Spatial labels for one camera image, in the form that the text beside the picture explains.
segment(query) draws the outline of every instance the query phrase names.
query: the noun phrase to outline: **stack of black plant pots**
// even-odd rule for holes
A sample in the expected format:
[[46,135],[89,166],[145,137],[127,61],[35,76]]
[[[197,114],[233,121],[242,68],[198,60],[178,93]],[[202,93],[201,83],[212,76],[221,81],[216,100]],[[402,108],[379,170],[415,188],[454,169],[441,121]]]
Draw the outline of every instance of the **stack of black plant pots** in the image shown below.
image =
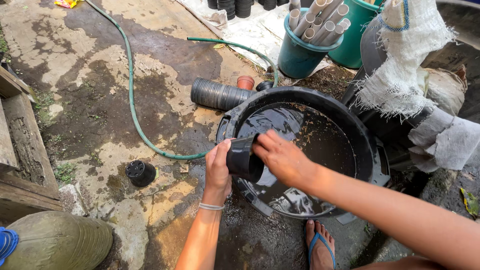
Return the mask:
[[227,11],[227,19],[235,18],[235,0],[216,0],[218,10]]
[[264,10],[272,10],[276,7],[276,0],[264,0]]
[[281,6],[281,5],[285,5],[289,2],[290,2],[290,0],[277,0],[276,5]]
[[235,15],[239,18],[247,18],[252,11],[252,0],[235,0]]
[[216,0],[207,0],[207,3],[208,3],[209,8],[211,8],[213,10],[218,9],[218,5],[216,4]]

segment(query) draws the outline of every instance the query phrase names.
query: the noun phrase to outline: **yellow snack wrapper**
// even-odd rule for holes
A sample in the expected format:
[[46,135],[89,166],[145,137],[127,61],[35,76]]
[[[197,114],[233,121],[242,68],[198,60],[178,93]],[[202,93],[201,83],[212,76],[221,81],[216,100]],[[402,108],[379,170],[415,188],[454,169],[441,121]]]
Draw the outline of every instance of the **yellow snack wrapper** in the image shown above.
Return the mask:
[[77,1],[83,1],[83,0],[57,0],[54,2],[54,4],[57,4],[62,7],[66,8],[72,8],[77,4]]

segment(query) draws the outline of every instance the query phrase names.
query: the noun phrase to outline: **bare foot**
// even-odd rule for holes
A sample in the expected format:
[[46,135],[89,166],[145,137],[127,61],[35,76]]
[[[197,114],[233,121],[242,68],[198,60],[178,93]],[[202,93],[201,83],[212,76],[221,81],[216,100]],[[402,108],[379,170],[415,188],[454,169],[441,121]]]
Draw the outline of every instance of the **bare foot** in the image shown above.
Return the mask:
[[[321,236],[325,238],[332,250],[333,254],[335,255],[335,240],[333,237],[328,233],[325,229],[325,226],[320,224],[320,222],[312,220],[308,220],[306,227],[306,241],[307,247],[310,246],[310,242],[312,241],[313,237],[315,236],[315,231],[317,231]],[[330,255],[330,251],[325,246],[324,243],[320,239],[315,242],[312,250],[312,257],[310,260],[310,269],[311,270],[330,270],[333,269],[333,260],[332,256]]]

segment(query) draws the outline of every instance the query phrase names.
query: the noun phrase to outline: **concrete floor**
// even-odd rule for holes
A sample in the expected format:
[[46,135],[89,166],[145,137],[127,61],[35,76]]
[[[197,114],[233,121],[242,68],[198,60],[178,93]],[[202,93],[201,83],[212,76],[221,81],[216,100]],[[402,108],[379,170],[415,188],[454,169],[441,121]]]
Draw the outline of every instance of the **concrete floor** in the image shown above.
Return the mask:
[[[204,160],[158,156],[137,134],[128,104],[128,61],[121,35],[86,2],[73,9],[54,0],[0,1],[0,23],[19,76],[54,93],[44,140],[51,160],[77,164],[76,180],[89,216],[108,222],[114,247],[97,269],[119,260],[123,270],[172,269],[197,211]],[[159,148],[192,154],[214,146],[221,112],[190,101],[196,77],[236,84],[256,73],[227,48],[186,41],[215,36],[174,0],[95,0],[126,32],[135,64],[135,104],[143,131]],[[147,161],[159,178],[136,188],[125,165]],[[180,167],[189,166],[188,173]],[[336,238],[338,266],[350,261],[371,236],[365,221],[323,222]],[[234,189],[222,220],[216,269],[306,269],[303,222],[251,208]]]

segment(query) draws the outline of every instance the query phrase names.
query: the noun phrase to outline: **person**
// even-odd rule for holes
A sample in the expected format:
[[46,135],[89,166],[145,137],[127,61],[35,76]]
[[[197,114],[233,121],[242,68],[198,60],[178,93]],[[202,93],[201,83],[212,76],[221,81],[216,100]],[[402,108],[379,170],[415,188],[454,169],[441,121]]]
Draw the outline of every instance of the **person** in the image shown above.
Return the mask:
[[[359,270],[479,270],[480,224],[418,198],[358,181],[309,160],[293,143],[269,130],[253,145],[279,181],[352,212],[422,256],[378,262]],[[221,208],[231,191],[226,166],[230,140],[206,155],[202,203]],[[177,270],[213,269],[221,210],[199,208]],[[334,268],[335,240],[318,221],[306,223],[310,269]]]

